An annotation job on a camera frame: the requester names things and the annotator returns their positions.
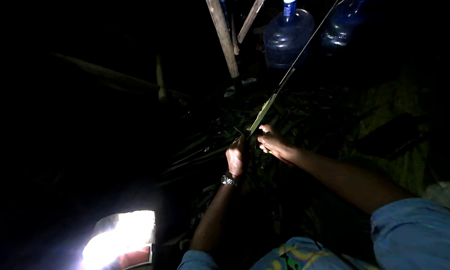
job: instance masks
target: forearm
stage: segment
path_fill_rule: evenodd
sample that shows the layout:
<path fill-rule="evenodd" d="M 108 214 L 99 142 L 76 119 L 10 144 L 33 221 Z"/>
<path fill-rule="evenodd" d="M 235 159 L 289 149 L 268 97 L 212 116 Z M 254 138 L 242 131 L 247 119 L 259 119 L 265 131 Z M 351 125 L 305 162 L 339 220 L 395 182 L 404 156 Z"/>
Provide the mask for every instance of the forearm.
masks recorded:
<path fill-rule="evenodd" d="M 220 187 L 195 230 L 190 245 L 191 250 L 200 250 L 209 254 L 214 251 L 222 234 L 224 218 L 235 189 L 236 187 L 229 184 L 223 184 Z"/>
<path fill-rule="evenodd" d="M 369 214 L 383 205 L 413 197 L 386 177 L 304 149 L 294 148 L 285 158 Z"/>

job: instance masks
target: wristwatch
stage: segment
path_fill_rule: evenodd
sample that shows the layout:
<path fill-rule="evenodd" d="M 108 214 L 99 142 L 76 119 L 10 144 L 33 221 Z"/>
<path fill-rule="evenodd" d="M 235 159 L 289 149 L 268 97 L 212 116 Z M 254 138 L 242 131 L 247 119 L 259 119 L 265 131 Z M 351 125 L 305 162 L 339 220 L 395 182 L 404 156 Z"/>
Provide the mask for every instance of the wristwatch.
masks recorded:
<path fill-rule="evenodd" d="M 238 184 L 235 183 L 235 181 L 233 181 L 232 178 L 230 178 L 226 175 L 222 176 L 222 184 L 227 184 L 227 185 L 232 185 L 232 186 L 238 187 Z"/>

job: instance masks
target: blue plastic bottle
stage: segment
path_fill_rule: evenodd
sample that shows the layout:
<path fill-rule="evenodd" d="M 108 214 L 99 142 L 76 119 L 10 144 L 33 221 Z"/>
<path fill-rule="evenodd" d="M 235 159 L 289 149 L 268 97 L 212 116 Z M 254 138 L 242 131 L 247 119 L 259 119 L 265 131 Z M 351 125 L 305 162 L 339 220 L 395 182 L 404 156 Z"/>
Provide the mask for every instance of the blue plastic bottle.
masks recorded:
<path fill-rule="evenodd" d="M 295 9 L 296 0 L 283 0 L 283 12 L 268 24 L 263 34 L 265 60 L 270 69 L 289 69 L 315 30 L 313 16 Z M 303 64 L 306 51 L 295 66 Z"/>
<path fill-rule="evenodd" d="M 344 0 L 333 8 L 321 34 L 325 55 L 330 56 L 348 45 L 353 32 L 369 16 L 363 9 L 366 0 Z"/>

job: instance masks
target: wrist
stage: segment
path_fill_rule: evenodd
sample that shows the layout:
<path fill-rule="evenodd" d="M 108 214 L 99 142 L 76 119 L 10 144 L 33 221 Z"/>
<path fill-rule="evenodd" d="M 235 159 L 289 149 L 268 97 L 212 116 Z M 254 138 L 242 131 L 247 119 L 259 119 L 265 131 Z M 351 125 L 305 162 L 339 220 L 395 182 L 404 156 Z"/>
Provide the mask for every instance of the wrist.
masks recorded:
<path fill-rule="evenodd" d="M 301 148 L 291 145 L 287 148 L 287 150 L 284 152 L 284 155 L 282 157 L 292 163 L 295 163 L 300 160 L 300 156 L 302 155 L 302 150 L 304 150 L 304 149 L 301 149 Z"/>
<path fill-rule="evenodd" d="M 240 180 L 242 179 L 242 175 L 243 175 L 243 174 L 236 175 L 236 174 L 231 173 L 231 172 L 228 170 L 228 171 L 225 173 L 225 175 L 226 175 L 228 178 L 232 179 L 235 183 L 238 183 L 238 182 L 240 182 Z"/>

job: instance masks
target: wooden stick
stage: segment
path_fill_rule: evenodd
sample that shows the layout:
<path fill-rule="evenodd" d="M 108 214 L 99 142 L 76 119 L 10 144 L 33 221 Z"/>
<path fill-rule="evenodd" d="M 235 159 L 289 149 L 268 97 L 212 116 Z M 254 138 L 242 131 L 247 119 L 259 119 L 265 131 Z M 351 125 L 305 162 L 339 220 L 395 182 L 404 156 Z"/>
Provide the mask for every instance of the wooden stick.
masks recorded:
<path fill-rule="evenodd" d="M 236 65 L 235 55 L 232 48 L 232 40 L 230 39 L 230 34 L 226 27 L 225 16 L 222 12 L 222 7 L 218 0 L 206 0 L 208 5 L 208 10 L 217 30 L 218 38 L 220 39 L 220 45 L 222 45 L 222 50 L 225 55 L 226 64 L 228 66 L 228 71 L 232 78 L 239 76 L 238 67 Z"/>
<path fill-rule="evenodd" d="M 232 13 L 232 44 L 233 44 L 233 54 L 238 55 L 240 49 L 238 48 L 238 41 L 236 39 L 235 21 L 233 19 L 233 13 Z"/>
<path fill-rule="evenodd" d="M 257 16 L 257 13 L 263 5 L 264 1 L 265 0 L 255 0 L 255 3 L 253 3 L 252 9 L 250 9 L 250 13 L 248 13 L 245 22 L 243 23 L 242 29 L 238 34 L 238 41 L 240 43 L 242 43 L 243 39 L 245 38 L 246 33 L 250 29 L 250 26 L 252 25 L 253 20 L 255 20 L 255 17 Z"/>
<path fill-rule="evenodd" d="M 150 83 L 145 80 L 128 76 L 120 72 L 101 67 L 99 65 L 85 62 L 84 60 L 62 55 L 60 53 L 52 52 L 51 54 L 57 58 L 61 58 L 67 62 L 73 63 L 87 73 L 95 75 L 100 83 L 112 89 L 131 92 L 139 95 L 144 95 L 145 91 L 156 92 L 159 89 L 158 85 L 155 83 Z M 192 96 L 182 94 L 175 90 L 167 89 L 167 92 L 174 98 L 189 100 L 193 99 Z"/>

